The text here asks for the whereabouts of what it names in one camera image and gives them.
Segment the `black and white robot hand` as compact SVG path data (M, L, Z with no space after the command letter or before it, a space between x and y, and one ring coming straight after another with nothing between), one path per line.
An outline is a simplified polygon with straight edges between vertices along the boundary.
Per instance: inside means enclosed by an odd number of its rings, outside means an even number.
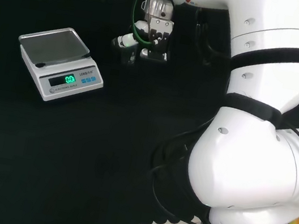
M165 63L169 59L169 40L173 31L173 5L167 0L145 0L140 9L144 19L135 21L131 32L112 40L123 65L133 65L137 58Z

